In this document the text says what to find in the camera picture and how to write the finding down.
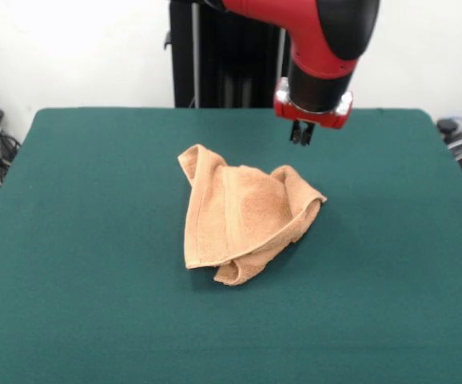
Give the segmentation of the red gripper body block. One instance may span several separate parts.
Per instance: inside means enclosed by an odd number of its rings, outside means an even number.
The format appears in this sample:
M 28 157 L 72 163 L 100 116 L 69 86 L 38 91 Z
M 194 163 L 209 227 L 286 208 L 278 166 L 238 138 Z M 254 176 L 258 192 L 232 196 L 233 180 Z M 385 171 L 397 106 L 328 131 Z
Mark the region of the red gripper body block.
M 273 109 L 277 117 L 294 122 L 315 123 L 332 129 L 340 129 L 344 126 L 352 113 L 352 104 L 353 93 L 347 91 L 341 96 L 333 110 L 318 113 L 303 110 L 292 102 L 287 78 L 278 80 L 273 96 Z

